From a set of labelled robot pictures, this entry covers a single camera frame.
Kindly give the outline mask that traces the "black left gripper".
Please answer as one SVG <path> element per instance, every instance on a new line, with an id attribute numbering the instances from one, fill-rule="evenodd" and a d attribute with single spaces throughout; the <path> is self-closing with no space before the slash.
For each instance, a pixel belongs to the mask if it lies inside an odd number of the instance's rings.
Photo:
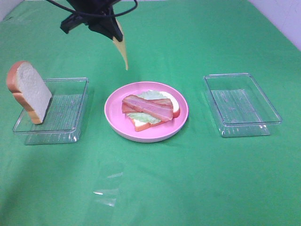
<path id="1" fill-rule="evenodd" d="M 60 28 L 69 33 L 80 24 L 107 38 L 123 41 L 123 33 L 113 17 L 113 0 L 69 0 L 74 11 L 61 22 Z"/>

